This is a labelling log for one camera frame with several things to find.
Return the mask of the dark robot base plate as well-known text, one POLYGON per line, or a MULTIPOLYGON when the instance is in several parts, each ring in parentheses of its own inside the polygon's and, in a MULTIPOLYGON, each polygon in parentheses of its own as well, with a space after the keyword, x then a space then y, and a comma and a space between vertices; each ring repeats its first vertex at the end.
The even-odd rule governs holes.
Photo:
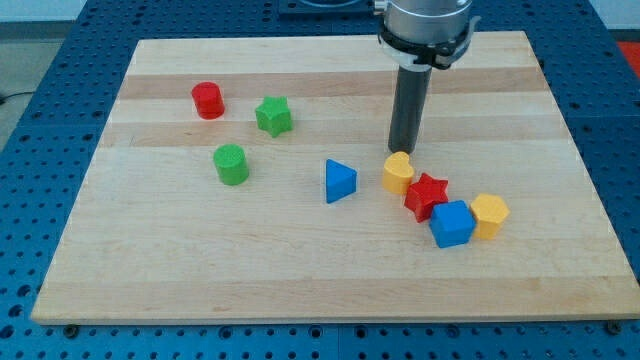
POLYGON ((373 15, 374 0, 278 0, 280 17, 373 15))

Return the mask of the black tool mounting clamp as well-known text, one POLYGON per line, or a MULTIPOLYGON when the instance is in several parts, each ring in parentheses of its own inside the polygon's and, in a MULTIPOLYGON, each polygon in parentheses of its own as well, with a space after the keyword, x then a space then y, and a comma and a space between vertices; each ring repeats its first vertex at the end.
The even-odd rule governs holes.
POLYGON ((382 51, 405 70, 447 70, 468 50, 480 16, 472 17, 455 38, 437 44, 403 40, 382 25, 377 35, 382 51))

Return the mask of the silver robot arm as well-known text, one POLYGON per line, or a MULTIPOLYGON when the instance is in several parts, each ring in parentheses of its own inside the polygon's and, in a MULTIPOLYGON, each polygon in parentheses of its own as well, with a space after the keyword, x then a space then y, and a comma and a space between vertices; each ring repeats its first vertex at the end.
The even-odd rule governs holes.
POLYGON ((470 47, 480 18, 471 0, 388 0, 378 9, 378 42, 398 65, 388 138, 392 152, 415 149, 431 73, 447 70, 470 47))

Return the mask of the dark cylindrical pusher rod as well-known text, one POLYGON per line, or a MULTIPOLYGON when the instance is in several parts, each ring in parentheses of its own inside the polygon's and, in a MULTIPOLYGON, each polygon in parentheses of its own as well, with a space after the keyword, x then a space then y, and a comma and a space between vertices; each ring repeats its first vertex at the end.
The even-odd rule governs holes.
POLYGON ((399 68, 388 139, 391 152, 414 151, 430 78, 431 69, 413 72, 399 68))

